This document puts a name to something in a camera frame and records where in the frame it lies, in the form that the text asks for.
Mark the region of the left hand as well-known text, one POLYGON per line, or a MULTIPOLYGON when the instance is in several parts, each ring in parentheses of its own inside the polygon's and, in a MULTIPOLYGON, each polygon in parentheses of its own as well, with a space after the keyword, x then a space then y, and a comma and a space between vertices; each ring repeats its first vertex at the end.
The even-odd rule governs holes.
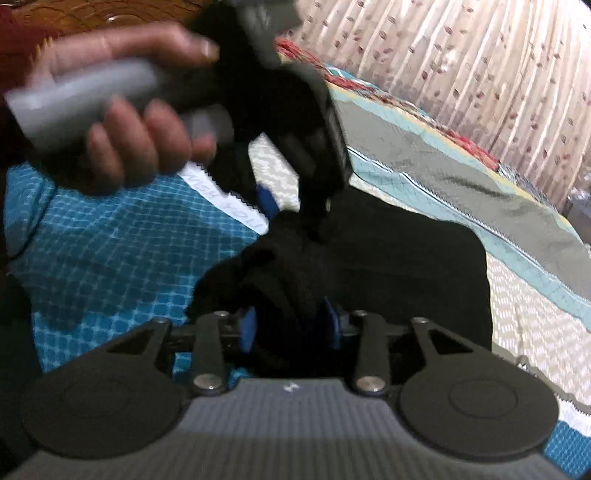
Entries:
MULTIPOLYGON (((96 30, 50 41, 40 47, 26 77, 38 87, 64 74, 124 57, 149 57, 170 67, 202 68, 217 60, 209 39, 177 22, 96 30)), ((208 164, 216 140, 191 137, 176 112, 153 100, 137 111, 125 98, 112 97, 100 122, 91 126, 80 153, 42 159, 37 169, 57 185, 85 195, 110 195, 150 183, 159 174, 176 174, 189 161, 208 164)))

